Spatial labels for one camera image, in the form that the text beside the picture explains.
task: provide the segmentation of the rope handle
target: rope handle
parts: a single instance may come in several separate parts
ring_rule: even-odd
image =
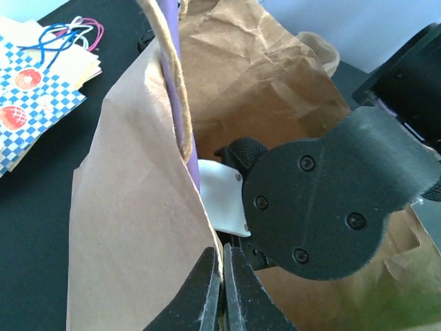
[[[158,39],[165,61],[170,68],[170,72],[172,73],[182,116],[183,138],[182,143],[179,146],[179,152],[181,153],[184,162],[187,163],[190,155],[192,154],[193,127],[181,61],[179,60],[178,53],[173,45],[172,36],[168,29],[167,21],[165,20],[164,14],[159,8],[156,0],[138,0],[138,3],[147,17],[155,37]],[[180,18],[185,16],[187,9],[187,0],[181,0],[181,10],[179,12]]]

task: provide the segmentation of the crumpled brown paper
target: crumpled brown paper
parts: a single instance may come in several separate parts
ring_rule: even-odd
[[[256,0],[191,2],[181,54],[200,158],[243,136],[269,147],[320,137],[349,113],[314,52]],[[154,41],[109,91],[74,174],[68,330],[142,330],[215,242],[176,146],[160,57]],[[300,330],[437,325],[440,257],[410,210],[383,247],[341,281],[258,275]]]

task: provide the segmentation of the blue string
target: blue string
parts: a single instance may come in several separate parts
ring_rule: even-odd
[[[64,27],[66,28],[66,30],[70,31],[69,33],[66,34],[62,34],[60,36],[56,36],[55,38],[52,38],[51,40],[48,41],[44,41],[43,42],[43,38],[44,36],[51,31],[52,29],[58,28],[58,27]],[[40,64],[44,64],[44,60],[45,60],[45,51],[55,51],[57,52],[54,56],[54,58],[51,60],[51,62],[49,63],[49,65],[47,66],[47,69],[49,69],[52,64],[54,64],[55,60],[58,58],[58,56],[60,55],[60,53],[63,50],[67,50],[68,48],[72,47],[72,45],[74,44],[75,41],[75,36],[78,34],[78,31],[71,31],[69,29],[69,27],[67,27],[65,24],[62,23],[56,23],[56,24],[52,24],[51,26],[47,27],[43,33],[40,35],[39,37],[39,43],[37,45],[33,45],[33,46],[19,46],[19,48],[21,50],[40,50],[40,56],[41,56],[41,60],[40,60]],[[61,44],[61,47],[59,48],[45,48],[45,45],[48,45],[50,43],[53,43],[56,40],[59,40],[61,38],[66,38],[67,39]]]

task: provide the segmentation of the white wall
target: white wall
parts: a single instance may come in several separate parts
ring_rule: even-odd
[[[441,0],[262,0],[288,31],[321,34],[342,60],[371,72],[415,33],[441,22]]]
[[[19,22],[39,20],[66,2],[68,0],[0,0],[0,15]]]

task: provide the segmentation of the white string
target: white string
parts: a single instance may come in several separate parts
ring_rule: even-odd
[[[81,40],[83,42],[82,47],[87,50],[89,48],[89,41],[88,39],[85,37],[85,34],[89,33],[90,31],[92,31],[94,29],[94,26],[90,26],[88,24],[81,24],[81,20],[83,19],[83,17],[81,16],[77,16],[75,17],[72,22],[70,22],[69,24],[66,24],[66,26],[68,27],[69,31],[72,31],[73,29],[77,29],[77,28],[83,28],[85,30],[81,31],[81,33],[78,33],[77,36],[75,36],[74,39],[74,43],[76,43],[78,40]],[[49,33],[55,33],[58,31],[62,31],[65,30],[64,26],[60,26],[58,28],[54,28],[49,30]]]

